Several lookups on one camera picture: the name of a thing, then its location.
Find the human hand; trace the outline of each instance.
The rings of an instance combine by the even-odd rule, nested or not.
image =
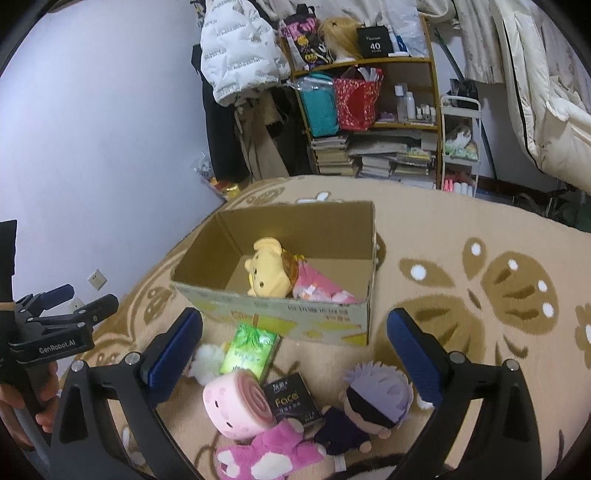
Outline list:
[[[57,396],[57,391],[59,390],[57,362],[48,364],[47,369],[49,370],[49,378],[43,388],[37,392],[37,398],[39,401],[48,403],[46,409],[35,416],[35,420],[43,427],[44,432],[51,433],[53,423],[56,419],[59,401]],[[21,424],[12,410],[13,408],[25,408],[25,401],[21,393],[11,385],[0,384],[0,417],[18,446],[31,448],[33,444],[23,431]]]

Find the open cardboard box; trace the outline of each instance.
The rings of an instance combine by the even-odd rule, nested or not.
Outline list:
[[[358,304],[251,297],[244,262],[259,238],[277,238]],[[295,340],[368,344],[376,265],[372,202],[275,204],[216,212],[175,269],[172,282],[202,313],[247,322]]]

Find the electrical socket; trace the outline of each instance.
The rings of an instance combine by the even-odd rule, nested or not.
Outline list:
[[[105,283],[107,283],[107,279],[97,268],[95,272],[90,277],[88,277],[88,282],[95,289],[100,290],[103,288],[103,286],[105,286]]]
[[[74,313],[76,310],[84,306],[84,302],[79,299],[78,297],[74,297],[72,301],[68,304],[68,308],[70,309],[70,313]]]

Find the black face mask box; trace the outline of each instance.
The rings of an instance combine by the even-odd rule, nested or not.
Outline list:
[[[296,419],[306,426],[322,418],[299,373],[269,383],[262,389],[277,421]]]
[[[386,27],[363,27],[357,29],[359,49],[365,59],[384,58],[394,52]]]

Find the white bottle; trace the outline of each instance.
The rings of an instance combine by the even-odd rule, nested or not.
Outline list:
[[[394,87],[394,93],[396,94],[396,110],[398,114],[398,123],[405,124],[408,121],[406,98],[404,96],[404,85],[396,85]]]
[[[417,111],[414,104],[414,95],[412,92],[407,92],[407,115],[409,120],[417,119]]]

